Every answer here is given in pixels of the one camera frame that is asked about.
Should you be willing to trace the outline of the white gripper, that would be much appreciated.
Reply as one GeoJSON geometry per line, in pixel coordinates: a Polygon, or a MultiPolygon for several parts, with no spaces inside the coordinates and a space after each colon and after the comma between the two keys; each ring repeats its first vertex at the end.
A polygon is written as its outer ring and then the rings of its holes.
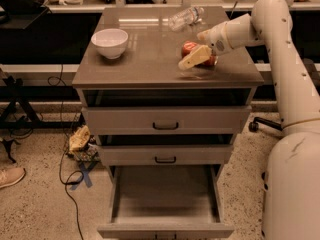
{"type": "Polygon", "coordinates": [[[212,64],[212,51],[215,55],[223,55],[233,50],[227,37],[227,22],[199,32],[197,38],[207,41],[212,50],[207,45],[197,45],[178,63],[180,70],[188,70],[203,63],[212,64]]]}

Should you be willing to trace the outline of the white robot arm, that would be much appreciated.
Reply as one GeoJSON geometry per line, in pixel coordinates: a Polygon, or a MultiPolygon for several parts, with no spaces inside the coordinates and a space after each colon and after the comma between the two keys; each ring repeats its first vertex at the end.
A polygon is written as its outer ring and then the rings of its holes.
{"type": "Polygon", "coordinates": [[[197,34],[202,45],[179,62],[187,70],[214,54],[263,44],[284,137],[264,177],[263,240],[320,240],[320,95],[292,41],[285,0],[258,0],[250,14],[197,34]]]}

